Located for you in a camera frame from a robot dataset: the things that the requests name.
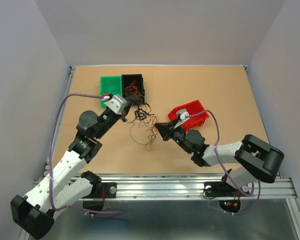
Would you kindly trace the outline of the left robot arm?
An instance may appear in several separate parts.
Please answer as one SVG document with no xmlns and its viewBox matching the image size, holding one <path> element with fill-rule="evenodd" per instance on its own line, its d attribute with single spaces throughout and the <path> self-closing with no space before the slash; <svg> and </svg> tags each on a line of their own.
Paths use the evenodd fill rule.
<svg viewBox="0 0 300 240">
<path fill-rule="evenodd" d="M 97 115 L 87 110 L 81 113 L 77 134 L 59 162 L 24 196 L 11 201 L 13 221 L 36 240 L 42 239 L 52 228 L 56 218 L 73 208 L 79 199 L 96 197 L 102 193 L 102 180 L 91 171 L 82 173 L 73 184 L 69 181 L 99 152 L 99 139 L 118 121 L 126 122 L 126 115 L 136 102 L 135 96 L 105 94 L 100 97 L 106 109 Z"/>
</svg>

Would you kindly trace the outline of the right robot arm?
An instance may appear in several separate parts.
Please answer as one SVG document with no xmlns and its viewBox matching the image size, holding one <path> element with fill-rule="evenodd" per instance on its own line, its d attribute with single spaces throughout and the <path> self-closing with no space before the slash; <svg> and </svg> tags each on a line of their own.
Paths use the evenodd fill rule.
<svg viewBox="0 0 300 240">
<path fill-rule="evenodd" d="M 281 150 L 258 137 L 247 134 L 243 140 L 217 147 L 206 144 L 198 130 L 185 131 L 175 120 L 155 123 L 164 141 L 173 140 L 199 167 L 216 164 L 239 163 L 237 169 L 229 169 L 220 182 L 212 182 L 208 197 L 229 197 L 249 183 L 259 180 L 273 183 L 284 159 Z"/>
</svg>

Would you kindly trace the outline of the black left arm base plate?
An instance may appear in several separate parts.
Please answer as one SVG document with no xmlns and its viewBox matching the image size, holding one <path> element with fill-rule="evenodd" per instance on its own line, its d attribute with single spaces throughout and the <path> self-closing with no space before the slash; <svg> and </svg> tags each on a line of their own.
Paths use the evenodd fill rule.
<svg viewBox="0 0 300 240">
<path fill-rule="evenodd" d="M 117 195 L 117 183 L 116 182 L 102 182 L 97 186 L 93 186 L 89 191 L 89 194 L 84 196 L 84 199 L 115 199 Z"/>
</svg>

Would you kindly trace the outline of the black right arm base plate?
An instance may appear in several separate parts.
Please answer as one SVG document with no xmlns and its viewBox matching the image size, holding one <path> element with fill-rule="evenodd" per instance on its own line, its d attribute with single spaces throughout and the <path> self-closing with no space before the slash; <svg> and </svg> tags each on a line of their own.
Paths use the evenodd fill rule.
<svg viewBox="0 0 300 240">
<path fill-rule="evenodd" d="M 211 181 L 205 182 L 202 190 L 202 197 L 204 199 L 212 200 L 215 198 L 224 198 L 224 197 L 237 197 L 243 196 L 243 194 L 234 187 L 228 185 L 224 182 Z"/>
</svg>

